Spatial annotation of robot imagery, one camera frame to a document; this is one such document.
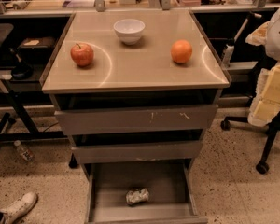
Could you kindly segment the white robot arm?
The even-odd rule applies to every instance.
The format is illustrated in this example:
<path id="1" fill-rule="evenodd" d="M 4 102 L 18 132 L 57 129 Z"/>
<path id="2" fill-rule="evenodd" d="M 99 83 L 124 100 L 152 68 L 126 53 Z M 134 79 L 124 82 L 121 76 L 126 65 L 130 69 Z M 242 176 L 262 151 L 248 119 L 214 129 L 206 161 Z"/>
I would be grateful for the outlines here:
<path id="1" fill-rule="evenodd" d="M 250 124 L 264 127 L 280 112 L 280 8 L 245 42 L 265 48 L 267 59 L 259 64 L 256 95 L 247 118 Z"/>

